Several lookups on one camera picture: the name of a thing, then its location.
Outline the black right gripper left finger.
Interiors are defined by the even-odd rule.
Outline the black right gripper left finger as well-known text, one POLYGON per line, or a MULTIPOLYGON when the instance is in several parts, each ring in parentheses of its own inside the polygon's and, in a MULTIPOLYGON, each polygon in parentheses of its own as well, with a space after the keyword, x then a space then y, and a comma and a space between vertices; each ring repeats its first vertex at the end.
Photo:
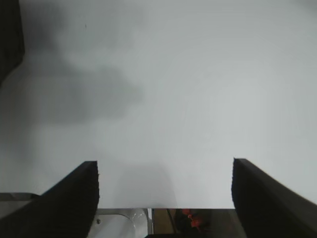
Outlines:
POLYGON ((0 220, 2 238, 85 238, 99 202, 96 161, 85 161, 59 183, 0 220))

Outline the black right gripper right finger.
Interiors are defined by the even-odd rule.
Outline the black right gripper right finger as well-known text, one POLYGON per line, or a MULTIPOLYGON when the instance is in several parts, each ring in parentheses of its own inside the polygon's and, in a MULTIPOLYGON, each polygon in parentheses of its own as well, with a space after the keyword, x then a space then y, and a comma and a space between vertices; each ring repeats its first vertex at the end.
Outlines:
POLYGON ((232 201, 249 238, 315 238, 317 206, 247 159, 233 161, 232 201))

